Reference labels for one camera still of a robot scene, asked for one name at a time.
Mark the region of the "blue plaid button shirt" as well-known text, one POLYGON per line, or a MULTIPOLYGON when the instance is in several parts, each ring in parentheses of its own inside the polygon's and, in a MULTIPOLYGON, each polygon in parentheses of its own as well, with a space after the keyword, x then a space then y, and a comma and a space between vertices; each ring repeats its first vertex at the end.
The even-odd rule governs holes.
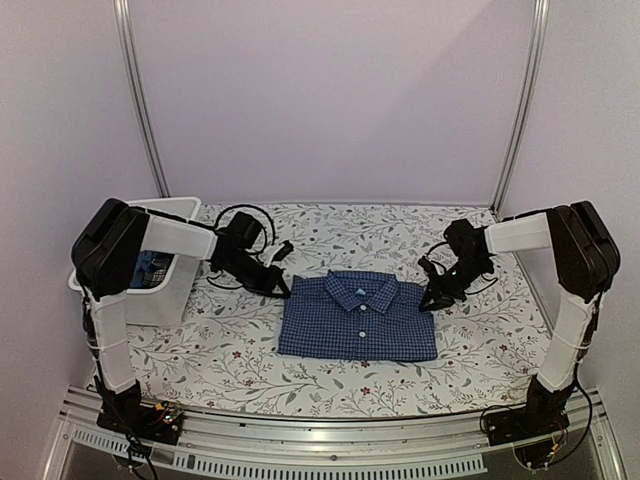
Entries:
POLYGON ((435 360, 435 322, 419 310, 422 296, 420 285, 388 273, 295 276, 284 301, 277 352, 320 360, 435 360))

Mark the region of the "teal blue garment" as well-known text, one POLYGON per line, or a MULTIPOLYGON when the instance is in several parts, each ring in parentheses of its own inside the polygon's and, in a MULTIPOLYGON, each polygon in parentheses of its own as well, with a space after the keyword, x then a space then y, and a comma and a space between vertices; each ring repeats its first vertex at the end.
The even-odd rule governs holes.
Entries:
POLYGON ((134 275, 130 283, 133 289, 146 289, 151 287, 151 283, 155 274, 156 254, 151 251, 143 251, 138 255, 134 268, 134 275))

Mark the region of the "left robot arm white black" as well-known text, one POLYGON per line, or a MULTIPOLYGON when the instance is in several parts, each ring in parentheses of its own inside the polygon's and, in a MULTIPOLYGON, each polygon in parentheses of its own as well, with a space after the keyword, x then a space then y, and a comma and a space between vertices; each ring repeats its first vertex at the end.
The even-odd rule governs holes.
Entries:
POLYGON ((103 410, 128 434, 148 426, 141 387, 130 362, 125 301, 143 251, 206 261, 214 272, 231 275, 241 288, 267 298, 286 299, 291 292, 277 263, 292 252, 284 243, 269 263, 252 252, 258 222, 247 205, 232 207, 226 226, 106 200, 76 239, 71 260, 83 292, 87 339, 97 365, 96 388, 103 410))

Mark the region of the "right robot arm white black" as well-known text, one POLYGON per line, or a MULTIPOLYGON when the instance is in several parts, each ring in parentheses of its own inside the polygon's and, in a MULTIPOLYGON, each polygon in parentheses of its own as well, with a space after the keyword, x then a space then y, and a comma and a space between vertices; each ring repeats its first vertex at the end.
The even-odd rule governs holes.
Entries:
POLYGON ((457 260, 438 273, 428 258, 419 264, 428 284, 420 303, 423 311, 437 311, 466 299, 467 289, 493 271, 492 259, 501 253, 551 249, 561 288, 561 301, 549 350, 530 381, 523 407, 486 417, 491 432, 537 436, 563 422, 566 402, 578 386, 579 362, 597 329, 604 294, 621 264, 619 249, 593 204, 580 201, 527 212, 500 223, 475 227, 468 220, 452 222, 444 242, 457 260))

